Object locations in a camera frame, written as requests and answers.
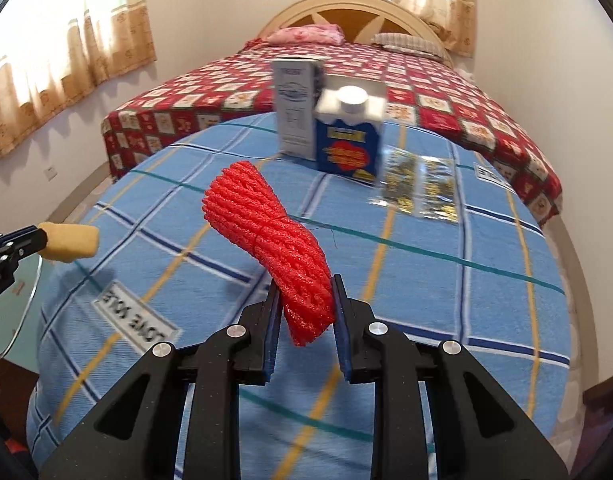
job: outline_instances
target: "clear plastic package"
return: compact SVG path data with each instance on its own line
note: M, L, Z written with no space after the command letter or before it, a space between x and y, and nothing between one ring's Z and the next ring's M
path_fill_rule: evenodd
M375 184L377 194L370 202L413 214L417 159L417 155L411 152L385 146L382 151L382 167Z
M419 218L458 222L455 167L448 158L419 156L385 146L377 192L370 203Z
M458 222L455 207L455 169L448 158L420 157L421 196L418 215L423 218Z

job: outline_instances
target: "checkered pillow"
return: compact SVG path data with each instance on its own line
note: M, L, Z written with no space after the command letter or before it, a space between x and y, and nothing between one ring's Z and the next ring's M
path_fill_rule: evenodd
M443 57L438 56L437 54L429 54L428 52L423 52L422 50L413 50L412 48L404 48L403 46L395 46L395 45L381 45L384 50L388 50L389 52L399 52L400 54L410 54L410 56L423 57L425 59L432 59L433 61L437 61L438 63L443 63L445 60Z
M448 59L448 54L444 48L432 41L424 40L419 36L410 34L399 34L398 32L380 32L373 37L372 43L382 46L398 46L419 52L433 54L443 60Z

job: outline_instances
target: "bed frame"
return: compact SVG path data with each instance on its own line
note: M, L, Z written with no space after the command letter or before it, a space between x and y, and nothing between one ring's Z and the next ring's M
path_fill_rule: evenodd
M279 28L314 23L336 23L352 43L370 44L378 32L400 32L432 41L446 52L429 25L388 0L301 0L270 20L258 37L265 38ZM452 68L448 54L445 59Z

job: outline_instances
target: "label on blanket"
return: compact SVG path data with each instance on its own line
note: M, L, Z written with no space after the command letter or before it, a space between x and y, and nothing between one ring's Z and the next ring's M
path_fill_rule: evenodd
M182 334L120 282L111 282L91 303L141 354L160 341L175 343Z
M480 180L490 184L496 184L497 186L501 186L508 189L510 192L515 193L515 190L513 190L511 185L506 180L498 176L494 171L489 170L489 168L485 168L479 164L474 164L473 169L475 170L475 176Z

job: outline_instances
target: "red patterned bedspread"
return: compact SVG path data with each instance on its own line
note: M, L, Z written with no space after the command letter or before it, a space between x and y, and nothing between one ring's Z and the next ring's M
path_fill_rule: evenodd
M550 163L484 92L438 62L352 43L247 50L140 94L102 122L112 175L122 176L162 147L213 124L272 111L270 60L282 54L326 56L328 73L385 81L389 120L480 152L540 224L561 211L561 184Z

